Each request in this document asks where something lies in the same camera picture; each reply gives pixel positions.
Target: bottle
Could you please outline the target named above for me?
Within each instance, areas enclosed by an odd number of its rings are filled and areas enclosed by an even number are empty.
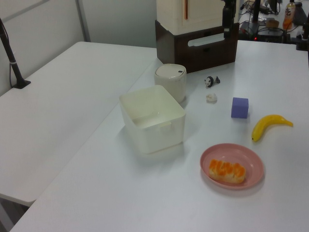
[[[284,21],[282,24],[282,28],[284,30],[291,29],[293,24],[293,18],[295,14],[295,3],[294,0],[290,0],[290,2],[286,5],[285,13],[284,13]]]

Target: yellow banana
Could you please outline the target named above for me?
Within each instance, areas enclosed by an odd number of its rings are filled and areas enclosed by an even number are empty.
[[[253,131],[252,131],[252,140],[254,142],[257,142],[263,135],[265,129],[273,124],[286,124],[290,127],[293,126],[293,123],[286,120],[281,115],[267,115],[263,118],[261,118],[257,124],[255,125]]]

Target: plate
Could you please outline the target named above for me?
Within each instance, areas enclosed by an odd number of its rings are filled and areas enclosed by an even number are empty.
[[[209,177],[209,164],[212,159],[230,163],[239,163],[246,169],[246,177],[240,184],[217,181]],[[216,185],[226,189],[246,189],[257,184],[264,175],[264,166],[258,155],[238,144],[217,144],[209,147],[201,156],[200,165],[203,173]]]

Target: purple block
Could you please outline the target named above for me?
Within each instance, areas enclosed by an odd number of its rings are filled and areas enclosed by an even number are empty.
[[[247,118],[249,100],[247,98],[233,98],[231,117]]]

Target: food on plate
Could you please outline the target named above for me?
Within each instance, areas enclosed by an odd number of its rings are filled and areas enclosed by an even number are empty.
[[[239,184],[244,181],[246,169],[239,163],[212,159],[209,164],[209,177],[214,180]]]

